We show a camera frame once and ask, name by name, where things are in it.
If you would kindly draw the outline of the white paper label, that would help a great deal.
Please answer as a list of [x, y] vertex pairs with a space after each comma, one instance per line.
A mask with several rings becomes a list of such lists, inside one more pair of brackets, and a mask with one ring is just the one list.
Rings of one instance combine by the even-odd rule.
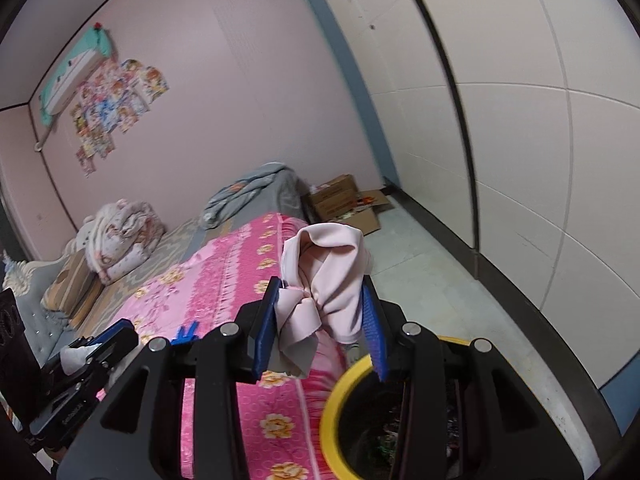
[[71, 346], [62, 348], [58, 356], [60, 357], [60, 364], [64, 374], [66, 376], [76, 374], [78, 370], [87, 365], [90, 356], [99, 348], [99, 344], [89, 344], [88, 346], [77, 348], [72, 348]]

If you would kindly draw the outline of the blue rubber glove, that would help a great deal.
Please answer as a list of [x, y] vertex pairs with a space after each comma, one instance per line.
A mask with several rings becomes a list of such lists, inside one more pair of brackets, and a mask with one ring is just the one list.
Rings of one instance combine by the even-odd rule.
[[171, 339], [171, 344], [190, 344], [198, 340], [198, 321], [193, 321], [190, 325], [183, 325], [178, 329], [176, 336]]

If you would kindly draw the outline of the beige pink cloth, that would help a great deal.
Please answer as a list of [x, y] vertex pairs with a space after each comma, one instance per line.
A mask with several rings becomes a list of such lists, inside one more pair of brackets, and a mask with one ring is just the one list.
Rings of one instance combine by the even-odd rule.
[[283, 287], [274, 305], [277, 336], [268, 368], [305, 378], [322, 332], [338, 344], [354, 344], [362, 332], [360, 294], [370, 270], [362, 232], [346, 224], [317, 223], [283, 246]]

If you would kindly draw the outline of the yellow rimmed black trash bin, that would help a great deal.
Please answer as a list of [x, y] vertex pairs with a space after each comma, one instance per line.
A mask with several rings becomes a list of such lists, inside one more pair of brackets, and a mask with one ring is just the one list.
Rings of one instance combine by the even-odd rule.
[[459, 479], [462, 437], [447, 366], [469, 341], [420, 338], [435, 361], [402, 338], [371, 341], [334, 387], [320, 422], [326, 464], [339, 479]]

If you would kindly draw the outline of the grey tufted headboard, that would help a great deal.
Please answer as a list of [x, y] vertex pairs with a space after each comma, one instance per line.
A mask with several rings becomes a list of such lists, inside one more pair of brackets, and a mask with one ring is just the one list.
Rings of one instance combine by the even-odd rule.
[[25, 325], [26, 339], [37, 362], [43, 365], [73, 331], [63, 313], [44, 307], [43, 297], [63, 269], [67, 257], [53, 261], [16, 261], [3, 254], [3, 289], [12, 289]]

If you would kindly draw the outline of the striped brown pillow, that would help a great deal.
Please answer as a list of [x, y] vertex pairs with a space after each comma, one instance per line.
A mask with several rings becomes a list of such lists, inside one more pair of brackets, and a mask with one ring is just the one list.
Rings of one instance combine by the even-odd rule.
[[80, 250], [66, 260], [44, 293], [41, 304], [47, 312], [61, 315], [68, 326], [77, 330], [103, 289], [99, 275], [88, 265], [85, 251]]

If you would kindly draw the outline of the folded floral quilt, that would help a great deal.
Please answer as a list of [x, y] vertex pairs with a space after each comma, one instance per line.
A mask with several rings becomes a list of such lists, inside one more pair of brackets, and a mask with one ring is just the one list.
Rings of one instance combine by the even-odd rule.
[[105, 286], [111, 285], [148, 260], [165, 233], [152, 206], [142, 200], [118, 200], [85, 218], [75, 250]]

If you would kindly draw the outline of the grey patterned bed sheet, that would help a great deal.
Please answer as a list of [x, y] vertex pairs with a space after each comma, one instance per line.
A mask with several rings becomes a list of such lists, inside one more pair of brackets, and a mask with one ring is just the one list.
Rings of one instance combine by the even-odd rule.
[[102, 332], [128, 297], [146, 281], [164, 273], [174, 264], [185, 262], [210, 240], [223, 237], [239, 226], [239, 222], [228, 219], [216, 229], [203, 230], [198, 220], [191, 219], [166, 233], [148, 260], [117, 282], [104, 287], [85, 321], [78, 327], [78, 335], [88, 337]]

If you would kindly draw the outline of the flat open cardboard box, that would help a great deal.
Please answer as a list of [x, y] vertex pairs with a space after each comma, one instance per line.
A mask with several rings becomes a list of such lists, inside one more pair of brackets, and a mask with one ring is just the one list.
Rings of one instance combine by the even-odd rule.
[[381, 229], [378, 213], [390, 206], [392, 204], [381, 190], [363, 191], [358, 194], [356, 207], [342, 214], [336, 222], [369, 235]]

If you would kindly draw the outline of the grey folded blanket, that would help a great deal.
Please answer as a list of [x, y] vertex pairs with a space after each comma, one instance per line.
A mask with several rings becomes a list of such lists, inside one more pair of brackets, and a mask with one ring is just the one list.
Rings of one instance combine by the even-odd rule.
[[228, 226], [231, 231], [268, 214], [307, 219], [307, 188], [296, 172], [280, 162], [267, 162], [214, 194], [198, 219], [202, 230]]

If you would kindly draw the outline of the white wardrobe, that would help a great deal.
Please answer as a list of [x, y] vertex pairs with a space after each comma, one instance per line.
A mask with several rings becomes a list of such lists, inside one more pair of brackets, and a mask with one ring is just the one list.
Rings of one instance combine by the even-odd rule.
[[323, 0], [395, 178], [593, 382], [639, 355], [639, 38], [616, 0]]

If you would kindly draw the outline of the anime posters on wall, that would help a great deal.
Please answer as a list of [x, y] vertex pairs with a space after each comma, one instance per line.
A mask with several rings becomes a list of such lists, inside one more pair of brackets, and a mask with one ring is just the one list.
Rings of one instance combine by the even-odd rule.
[[76, 158], [86, 177], [96, 171], [94, 159], [115, 149], [113, 132], [126, 133], [169, 90], [164, 74], [134, 58], [108, 58], [78, 87], [70, 111], [79, 148]]

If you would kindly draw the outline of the covered wall air conditioner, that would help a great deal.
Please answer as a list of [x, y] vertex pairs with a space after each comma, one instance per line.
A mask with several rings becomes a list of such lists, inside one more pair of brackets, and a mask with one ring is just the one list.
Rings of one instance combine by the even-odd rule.
[[67, 52], [42, 88], [38, 101], [42, 124], [49, 128], [64, 110], [77, 87], [113, 53], [107, 31], [100, 23], [88, 29]]

